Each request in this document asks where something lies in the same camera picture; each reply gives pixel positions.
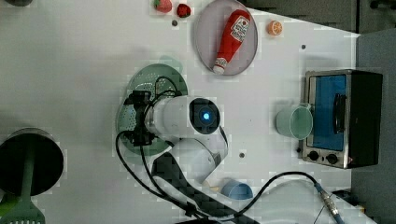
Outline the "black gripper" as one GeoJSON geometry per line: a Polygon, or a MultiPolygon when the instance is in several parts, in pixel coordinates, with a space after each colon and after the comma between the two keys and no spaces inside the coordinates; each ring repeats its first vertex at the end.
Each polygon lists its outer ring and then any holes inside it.
{"type": "Polygon", "coordinates": [[[149,132],[145,125],[146,109],[150,106],[150,91],[132,91],[124,105],[132,105],[135,111],[135,126],[124,135],[135,147],[149,146],[152,144],[154,135],[149,132]]]}

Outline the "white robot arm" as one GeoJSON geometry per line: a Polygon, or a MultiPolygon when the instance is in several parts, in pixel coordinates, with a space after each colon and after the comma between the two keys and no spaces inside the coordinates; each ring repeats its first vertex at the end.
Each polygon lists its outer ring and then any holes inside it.
{"type": "Polygon", "coordinates": [[[156,94],[132,91],[124,103],[134,108],[135,126],[122,134],[139,149],[142,158],[146,157],[144,147],[152,145],[154,139],[165,142],[165,150],[156,153],[152,163],[142,161],[161,198],[203,224],[259,224],[224,204],[204,185],[229,149],[219,108],[213,101],[167,90],[156,94]]]}

